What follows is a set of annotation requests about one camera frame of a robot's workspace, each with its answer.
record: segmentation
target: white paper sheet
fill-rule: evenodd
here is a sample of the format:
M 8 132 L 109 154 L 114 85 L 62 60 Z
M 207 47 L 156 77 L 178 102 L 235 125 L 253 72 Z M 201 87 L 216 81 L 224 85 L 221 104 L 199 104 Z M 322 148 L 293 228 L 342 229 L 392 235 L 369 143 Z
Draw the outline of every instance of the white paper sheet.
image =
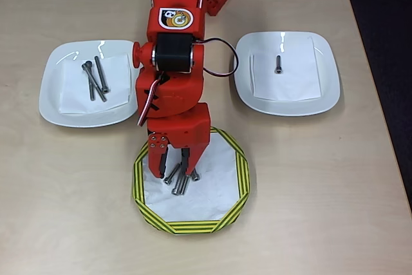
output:
M 181 150 L 169 146 L 166 176 L 181 159 Z M 142 163 L 145 204 L 167 222 L 220 220 L 239 200 L 236 154 L 219 133 L 211 134 L 196 165 L 200 180 L 190 180 L 183 196 L 171 194 L 177 175 L 166 185 L 150 172 L 147 156 Z
M 281 56 L 281 74 L 275 73 L 278 55 Z M 299 101 L 321 96 L 312 38 L 286 38 L 279 46 L 254 51 L 250 57 L 255 97 L 276 101 Z
M 94 59 L 93 76 L 101 86 Z M 95 90 L 95 100 L 90 100 L 87 73 L 82 69 L 85 60 L 65 60 L 63 63 L 63 87 L 61 92 L 60 113 L 96 113 L 113 109 L 129 102 L 131 93 L 130 67 L 127 55 L 101 59 L 106 83 L 110 92 L 105 94 L 107 101 L 102 102 Z

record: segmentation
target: square white plate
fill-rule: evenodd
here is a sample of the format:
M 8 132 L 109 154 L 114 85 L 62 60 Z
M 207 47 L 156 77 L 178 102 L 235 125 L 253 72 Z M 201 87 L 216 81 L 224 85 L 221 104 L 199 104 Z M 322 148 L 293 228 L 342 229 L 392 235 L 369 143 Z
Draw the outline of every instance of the square white plate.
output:
M 252 50 L 268 50 L 279 38 L 314 41 L 315 58 L 321 85 L 321 97 L 301 101 L 275 101 L 253 96 L 249 55 Z M 236 46 L 239 68 L 234 74 L 236 89 L 242 101 L 250 108 L 271 115 L 306 116 L 332 109 L 341 96 L 341 85 L 332 49 L 326 39 L 313 32 L 254 32 L 244 35 Z
M 139 69 L 133 68 L 133 43 L 125 40 L 96 40 L 71 42 L 60 45 L 49 56 L 41 81 L 39 111 L 45 120 L 65 127 L 90 128 L 116 124 L 128 119 L 137 111 L 135 81 Z M 64 59 L 108 58 L 127 54 L 131 70 L 131 95 L 127 104 L 107 111 L 90 114 L 61 114 L 59 101 L 62 91 Z

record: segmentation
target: red robot base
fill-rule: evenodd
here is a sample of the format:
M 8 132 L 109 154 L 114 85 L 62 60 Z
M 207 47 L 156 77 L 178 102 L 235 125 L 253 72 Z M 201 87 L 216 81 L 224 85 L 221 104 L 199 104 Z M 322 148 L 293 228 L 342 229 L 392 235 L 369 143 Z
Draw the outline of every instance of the red robot base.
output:
M 203 91 L 205 14 L 226 0 L 152 0 L 147 40 L 133 46 L 140 70 L 136 95 L 142 126 L 147 121 L 149 168 L 163 178 L 168 145 L 182 150 L 181 171 L 190 175 L 210 142 L 211 118 Z

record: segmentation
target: yellow black tape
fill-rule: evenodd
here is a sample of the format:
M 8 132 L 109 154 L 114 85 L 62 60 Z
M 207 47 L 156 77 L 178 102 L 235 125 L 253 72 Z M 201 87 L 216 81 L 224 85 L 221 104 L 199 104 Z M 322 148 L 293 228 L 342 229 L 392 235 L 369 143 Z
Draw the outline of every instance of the yellow black tape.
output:
M 134 165 L 133 198 L 135 199 L 144 220 L 156 229 L 172 234 L 212 233 L 234 223 L 239 217 L 250 192 L 249 167 L 245 158 L 245 153 L 236 140 L 225 131 L 211 127 L 211 133 L 219 133 L 236 152 L 236 169 L 238 171 L 240 199 L 221 220 L 207 220 L 202 222 L 166 222 L 145 204 L 142 161 L 149 152 L 148 145 L 145 143 L 140 150 Z

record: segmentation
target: sticker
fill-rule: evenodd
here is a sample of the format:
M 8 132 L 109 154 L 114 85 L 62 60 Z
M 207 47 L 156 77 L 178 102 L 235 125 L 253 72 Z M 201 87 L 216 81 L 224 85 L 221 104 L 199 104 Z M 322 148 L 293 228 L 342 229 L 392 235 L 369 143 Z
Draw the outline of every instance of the sticker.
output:
M 181 8 L 160 8 L 159 24 L 170 30 L 183 30 L 191 26 L 193 15 L 190 11 Z

